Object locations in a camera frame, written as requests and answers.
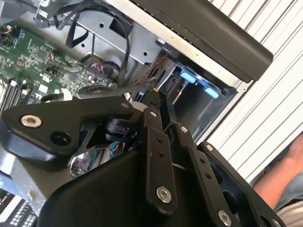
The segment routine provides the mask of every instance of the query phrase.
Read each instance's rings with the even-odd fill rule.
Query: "hand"
[[[293,141],[285,158],[297,173],[303,170],[303,134]]]

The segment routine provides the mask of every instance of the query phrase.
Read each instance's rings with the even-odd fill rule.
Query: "black plastic cover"
[[[133,0],[248,83],[258,80],[273,54],[208,0]]]

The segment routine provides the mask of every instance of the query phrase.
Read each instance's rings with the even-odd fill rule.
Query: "black metal arm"
[[[2,146],[42,169],[57,171],[75,155],[125,143],[123,155],[58,188],[37,227],[285,226],[212,145],[196,147],[170,101],[149,97],[136,108],[105,97],[4,112]]]

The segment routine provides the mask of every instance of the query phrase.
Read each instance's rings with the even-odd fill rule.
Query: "red wire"
[[[115,152],[119,148],[119,143],[117,143],[116,147],[113,150],[110,150],[111,152]]]
[[[157,67],[157,65],[159,65],[164,59],[166,59],[167,56],[168,56],[168,54],[166,54],[165,56],[163,56],[157,63],[155,63],[154,66],[151,67],[151,68],[147,71],[147,73],[145,73],[145,74],[141,77],[141,79],[139,79],[139,80],[136,82],[136,84],[139,83],[139,82],[141,82],[141,81],[142,81],[143,79],[145,79],[146,77],[148,77],[149,74]]]

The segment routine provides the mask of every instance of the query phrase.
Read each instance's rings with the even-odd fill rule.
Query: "green circuit board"
[[[1,25],[0,34],[0,75],[4,81],[13,79],[26,87],[30,104],[39,102],[45,95],[58,93],[61,88],[74,96],[79,88],[91,85],[92,78],[96,85],[116,86],[112,80],[97,77],[88,70],[68,73],[81,70],[83,64],[27,30],[12,24]]]

